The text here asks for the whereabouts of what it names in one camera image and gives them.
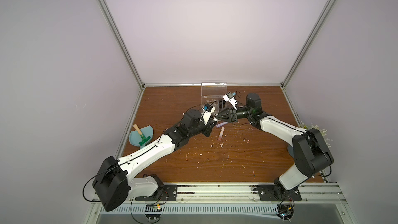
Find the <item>wood grain surface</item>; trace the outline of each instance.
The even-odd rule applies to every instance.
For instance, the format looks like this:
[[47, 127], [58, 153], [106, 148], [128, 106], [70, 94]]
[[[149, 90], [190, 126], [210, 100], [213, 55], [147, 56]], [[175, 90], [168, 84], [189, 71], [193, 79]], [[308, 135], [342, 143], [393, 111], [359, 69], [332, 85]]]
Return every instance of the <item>wood grain surface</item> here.
[[[257, 93], [268, 114], [296, 126], [295, 119], [280, 87], [228, 86], [241, 92], [243, 104], [248, 93]], [[135, 118], [140, 128], [151, 125], [155, 140], [163, 130], [182, 118], [188, 108], [201, 103], [201, 87], [147, 87]], [[247, 119], [239, 120], [240, 124]], [[251, 125], [226, 124], [224, 136], [217, 140], [221, 128], [214, 127], [210, 137], [196, 135], [188, 144], [140, 172], [137, 177], [156, 174], [163, 182], [273, 182], [293, 165], [287, 143]], [[138, 150], [129, 142], [123, 155]], [[321, 177], [307, 182], [322, 182]]]

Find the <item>white wall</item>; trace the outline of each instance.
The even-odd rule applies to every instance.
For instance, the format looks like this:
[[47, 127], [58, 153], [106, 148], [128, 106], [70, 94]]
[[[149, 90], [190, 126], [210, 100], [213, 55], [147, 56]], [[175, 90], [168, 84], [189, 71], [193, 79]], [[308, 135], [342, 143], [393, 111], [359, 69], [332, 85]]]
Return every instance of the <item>white wall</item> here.
[[106, 1], [144, 83], [279, 83], [327, 0]]
[[333, 139], [332, 181], [357, 220], [396, 223], [398, 0], [338, 0], [287, 86]]
[[0, 9], [0, 222], [81, 223], [138, 86], [95, 0]]

